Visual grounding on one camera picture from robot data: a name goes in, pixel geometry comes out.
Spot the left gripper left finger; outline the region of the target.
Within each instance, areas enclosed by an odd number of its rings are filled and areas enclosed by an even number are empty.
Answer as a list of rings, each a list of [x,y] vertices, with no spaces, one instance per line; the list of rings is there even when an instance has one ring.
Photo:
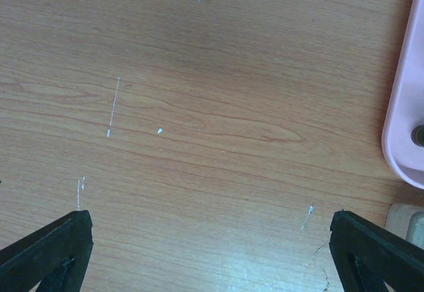
[[[1,250],[2,291],[79,291],[93,249],[89,211],[72,211]]]

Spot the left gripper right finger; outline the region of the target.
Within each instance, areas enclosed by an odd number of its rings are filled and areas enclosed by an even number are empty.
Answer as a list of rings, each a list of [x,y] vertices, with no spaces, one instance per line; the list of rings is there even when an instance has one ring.
[[[337,211],[330,231],[345,291],[423,290],[423,249],[351,211]]]

